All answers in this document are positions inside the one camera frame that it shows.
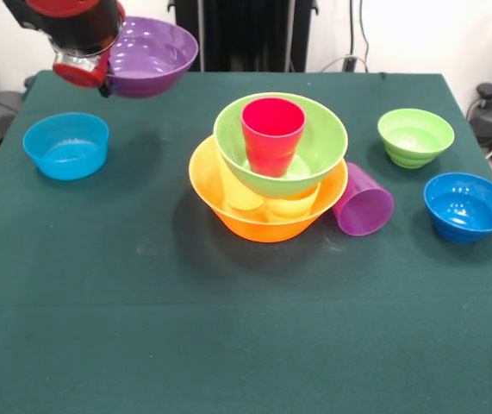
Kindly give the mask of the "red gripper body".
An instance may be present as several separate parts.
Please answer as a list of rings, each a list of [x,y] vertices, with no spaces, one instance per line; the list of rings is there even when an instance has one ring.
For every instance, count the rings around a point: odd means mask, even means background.
[[[109,71],[110,51],[78,57],[57,51],[53,71],[63,80],[82,88],[100,88],[105,85]]]

